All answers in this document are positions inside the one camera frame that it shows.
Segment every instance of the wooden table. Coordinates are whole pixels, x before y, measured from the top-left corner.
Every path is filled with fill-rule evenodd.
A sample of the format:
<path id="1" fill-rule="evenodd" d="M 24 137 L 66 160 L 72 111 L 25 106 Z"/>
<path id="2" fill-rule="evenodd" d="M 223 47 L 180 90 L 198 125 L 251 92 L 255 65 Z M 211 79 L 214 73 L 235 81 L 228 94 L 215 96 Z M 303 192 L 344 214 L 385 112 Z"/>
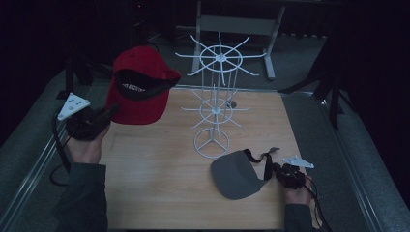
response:
<path id="1" fill-rule="evenodd" d="M 243 128 L 220 125 L 230 139 L 229 152 L 249 148 L 255 157 L 271 147 L 273 156 L 299 155 L 298 146 L 278 93 L 237 92 L 233 119 Z M 113 229 L 276 229 L 283 227 L 283 195 L 276 179 L 241 200 L 224 198 L 216 188 L 210 165 L 193 147 L 201 124 L 200 99 L 188 89 L 172 89 L 167 109 L 154 124 L 113 123 L 102 145 L 107 165 L 106 196 Z M 255 164 L 260 178 L 264 163 Z"/>

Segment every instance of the dark background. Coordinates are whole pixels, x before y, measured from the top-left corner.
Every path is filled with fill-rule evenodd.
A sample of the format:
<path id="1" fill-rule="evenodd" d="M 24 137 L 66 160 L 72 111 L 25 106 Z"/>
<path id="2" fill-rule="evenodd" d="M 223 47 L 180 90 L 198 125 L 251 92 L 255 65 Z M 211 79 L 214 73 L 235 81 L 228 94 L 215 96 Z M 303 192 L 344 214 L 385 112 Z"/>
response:
<path id="1" fill-rule="evenodd" d="M 229 4 L 209 2 L 204 11 L 216 14 Z M 324 72 L 323 82 L 341 73 L 342 89 L 409 205 L 409 8 L 405 1 L 352 1 L 342 7 L 334 2 L 288 4 L 280 32 L 328 37 L 307 78 Z M 257 13 L 270 16 L 270 10 Z M 130 45 L 143 44 L 151 27 L 173 41 L 175 25 L 194 26 L 195 11 L 196 3 L 190 0 L 1 1 L 0 144 L 69 57 L 80 81 L 91 84 L 84 56 L 110 65 Z M 252 12 L 246 8 L 242 14 Z"/>

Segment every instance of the hat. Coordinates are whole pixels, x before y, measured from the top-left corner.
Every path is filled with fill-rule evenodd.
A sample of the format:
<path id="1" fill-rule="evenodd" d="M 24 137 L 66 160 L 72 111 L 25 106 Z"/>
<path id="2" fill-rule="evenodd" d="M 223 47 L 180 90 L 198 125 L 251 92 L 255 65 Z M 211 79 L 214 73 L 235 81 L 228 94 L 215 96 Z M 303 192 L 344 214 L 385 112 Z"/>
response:
<path id="1" fill-rule="evenodd" d="M 119 103 L 112 122 L 126 125 L 155 123 L 165 111 L 169 89 L 181 74 L 171 70 L 150 46 L 124 51 L 114 61 L 106 106 Z"/>
<path id="2" fill-rule="evenodd" d="M 261 162 L 266 157 L 264 180 L 257 177 L 251 162 Z M 260 191 L 272 178 L 272 158 L 269 153 L 255 159 L 249 149 L 233 152 L 215 159 L 211 164 L 211 173 L 220 193 L 232 200 L 238 200 Z"/>

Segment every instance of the white hat rack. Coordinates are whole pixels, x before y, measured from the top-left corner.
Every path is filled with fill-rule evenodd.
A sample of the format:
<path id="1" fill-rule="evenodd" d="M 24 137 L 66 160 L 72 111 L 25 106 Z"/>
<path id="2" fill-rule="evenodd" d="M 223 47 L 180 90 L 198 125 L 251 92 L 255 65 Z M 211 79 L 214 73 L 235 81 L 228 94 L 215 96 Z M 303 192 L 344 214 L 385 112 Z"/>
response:
<path id="1" fill-rule="evenodd" d="M 235 47 L 222 45 L 219 32 L 219 44 L 205 46 L 201 42 L 191 36 L 192 40 L 199 44 L 203 50 L 198 56 L 181 55 L 175 53 L 179 57 L 198 58 L 201 68 L 188 75 L 202 74 L 202 88 L 200 94 L 197 91 L 192 92 L 201 100 L 199 108 L 184 108 L 187 111 L 198 111 L 202 120 L 193 128 L 197 128 L 202 123 L 211 124 L 210 128 L 200 130 L 193 140 L 195 150 L 203 157 L 216 159 L 225 155 L 229 150 L 229 136 L 220 128 L 220 125 L 226 122 L 231 122 L 242 128 L 243 126 L 232 119 L 234 111 L 249 110 L 249 108 L 236 108 L 236 102 L 233 101 L 237 89 L 235 89 L 238 70 L 248 73 L 252 76 L 257 73 L 249 72 L 241 67 L 244 59 L 259 58 L 265 54 L 243 56 L 238 48 L 245 44 L 249 37 Z M 205 82 L 205 71 L 211 72 L 211 83 L 208 85 Z M 219 151 L 216 154 L 205 152 L 207 146 L 216 146 Z"/>

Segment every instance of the red baseball cap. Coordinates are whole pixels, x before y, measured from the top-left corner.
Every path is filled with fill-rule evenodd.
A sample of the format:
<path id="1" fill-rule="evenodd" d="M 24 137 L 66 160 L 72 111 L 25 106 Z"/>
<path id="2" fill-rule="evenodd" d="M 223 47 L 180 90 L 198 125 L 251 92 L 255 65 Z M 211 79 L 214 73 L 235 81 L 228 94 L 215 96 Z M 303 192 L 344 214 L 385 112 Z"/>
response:
<path id="1" fill-rule="evenodd" d="M 112 122 L 126 125 L 155 123 L 168 102 L 169 89 L 181 79 L 151 46 L 124 51 L 114 61 L 106 107 L 120 104 Z"/>

